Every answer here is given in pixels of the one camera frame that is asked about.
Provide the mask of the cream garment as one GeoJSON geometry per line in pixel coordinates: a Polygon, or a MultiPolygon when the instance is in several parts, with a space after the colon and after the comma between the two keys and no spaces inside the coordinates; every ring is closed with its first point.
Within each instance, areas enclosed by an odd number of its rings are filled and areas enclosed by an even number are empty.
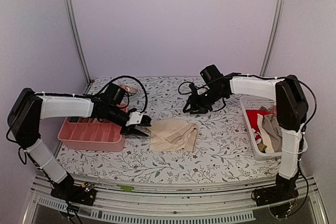
{"type": "Polygon", "coordinates": [[[150,131],[150,151],[176,152],[185,150],[194,152],[198,137],[198,127],[181,119],[165,119],[147,127],[150,131]]]}

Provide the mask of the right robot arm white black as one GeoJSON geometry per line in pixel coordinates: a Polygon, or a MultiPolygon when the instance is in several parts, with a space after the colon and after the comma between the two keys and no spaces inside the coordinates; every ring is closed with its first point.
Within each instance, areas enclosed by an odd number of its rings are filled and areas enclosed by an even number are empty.
{"type": "Polygon", "coordinates": [[[189,82],[189,97],[183,112],[206,114],[214,110],[217,101],[241,95],[243,118],[249,134],[259,133],[261,136],[253,146],[266,148],[255,150],[255,158],[281,158],[271,196],[276,201],[284,200],[295,186],[300,174],[299,162],[307,149],[304,134],[309,106],[302,82],[294,75],[280,78],[235,72],[224,75],[215,65],[207,66],[200,75],[205,84],[197,87],[189,82]]]}

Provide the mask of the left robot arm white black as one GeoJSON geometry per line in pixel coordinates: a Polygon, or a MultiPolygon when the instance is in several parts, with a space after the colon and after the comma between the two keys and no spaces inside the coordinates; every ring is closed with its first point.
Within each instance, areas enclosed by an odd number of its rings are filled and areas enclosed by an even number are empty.
{"type": "Polygon", "coordinates": [[[58,185],[61,195],[73,200],[78,195],[78,188],[41,140],[40,121],[65,117],[103,119],[120,126],[122,135],[145,136],[137,127],[151,126],[151,118],[136,109],[124,111],[119,105],[125,94],[125,89],[114,83],[107,84],[94,95],[37,93],[24,88],[7,117],[6,134],[13,135],[7,140],[17,144],[58,185]]]}

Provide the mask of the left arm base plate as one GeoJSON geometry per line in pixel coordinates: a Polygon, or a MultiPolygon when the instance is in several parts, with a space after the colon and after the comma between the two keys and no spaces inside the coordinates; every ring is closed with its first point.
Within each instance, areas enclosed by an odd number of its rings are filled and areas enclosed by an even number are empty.
{"type": "Polygon", "coordinates": [[[51,196],[67,202],[93,206],[97,191],[86,187],[70,184],[56,184],[51,190],[51,196]]]}

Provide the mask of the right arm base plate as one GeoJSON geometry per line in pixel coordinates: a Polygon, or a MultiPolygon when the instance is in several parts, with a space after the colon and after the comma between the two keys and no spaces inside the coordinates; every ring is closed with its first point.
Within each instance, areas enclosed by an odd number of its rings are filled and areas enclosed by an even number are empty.
{"type": "Polygon", "coordinates": [[[285,190],[279,186],[257,187],[251,193],[251,199],[257,206],[265,206],[278,202],[296,199],[299,193],[296,188],[285,190]]]}

